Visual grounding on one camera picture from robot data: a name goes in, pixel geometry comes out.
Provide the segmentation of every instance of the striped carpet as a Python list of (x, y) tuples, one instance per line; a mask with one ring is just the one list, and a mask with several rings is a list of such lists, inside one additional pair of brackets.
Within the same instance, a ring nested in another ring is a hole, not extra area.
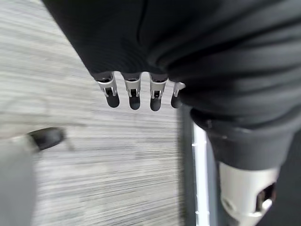
[(48, 126), (68, 137), (36, 156), (33, 226), (181, 224), (173, 85), (152, 112), (144, 74), (133, 111), (116, 78), (112, 109), (38, 0), (0, 2), (0, 138)]

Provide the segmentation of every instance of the gray object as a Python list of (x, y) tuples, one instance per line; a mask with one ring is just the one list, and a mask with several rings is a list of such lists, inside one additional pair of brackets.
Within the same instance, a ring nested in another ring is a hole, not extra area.
[(174, 92), (173, 92), (173, 96), (171, 97), (171, 106), (173, 108), (179, 108), (182, 105), (182, 103), (178, 98), (178, 95), (179, 95), (179, 91), (183, 88), (185, 88), (185, 84), (182, 82), (176, 82), (174, 84)]
[(29, 226), (36, 202), (32, 154), (38, 152), (26, 135), (0, 141), (0, 225)]

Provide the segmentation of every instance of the robotic finger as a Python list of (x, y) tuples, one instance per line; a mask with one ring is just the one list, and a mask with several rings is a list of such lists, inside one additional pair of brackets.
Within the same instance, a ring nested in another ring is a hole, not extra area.
[(179, 91), (183, 88), (185, 88), (185, 84), (182, 82), (176, 82), (174, 84), (174, 92), (173, 92), (173, 96), (171, 97), (171, 106), (173, 108), (179, 108), (182, 105), (182, 103), (178, 98), (178, 95), (179, 95)]
[(119, 97), (114, 72), (103, 72), (98, 76), (98, 85), (107, 98), (110, 107), (118, 107)]
[(150, 108), (158, 111), (161, 107), (161, 99), (164, 93), (168, 76), (150, 73)]
[(140, 107), (141, 73), (121, 73), (129, 97), (129, 104), (133, 110)]

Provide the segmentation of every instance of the black fingertip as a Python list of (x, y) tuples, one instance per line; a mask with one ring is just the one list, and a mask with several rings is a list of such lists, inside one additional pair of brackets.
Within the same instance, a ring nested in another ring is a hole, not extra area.
[(119, 106), (118, 93), (116, 94), (116, 96), (113, 96), (112, 94), (110, 94), (109, 97), (107, 97), (107, 102), (110, 107), (113, 107), (113, 108), (118, 107)]
[(179, 108), (181, 107), (182, 103), (179, 99), (179, 97), (175, 97), (174, 95), (171, 97), (171, 106), (173, 108)]
[(137, 110), (140, 107), (140, 97), (129, 97), (130, 107)]
[(150, 108), (151, 110), (153, 110), (154, 112), (158, 111), (161, 107), (161, 99), (159, 98), (154, 98), (154, 99), (150, 99)]

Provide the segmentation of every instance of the gray carpet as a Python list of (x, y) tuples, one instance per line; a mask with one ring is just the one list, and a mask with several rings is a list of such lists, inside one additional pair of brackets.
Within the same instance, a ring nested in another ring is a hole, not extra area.
[(112, 109), (39, 1), (0, 2), (0, 138), (48, 126), (68, 137), (36, 156), (34, 226), (180, 225), (173, 85), (154, 113), (147, 74), (138, 111), (117, 83)]

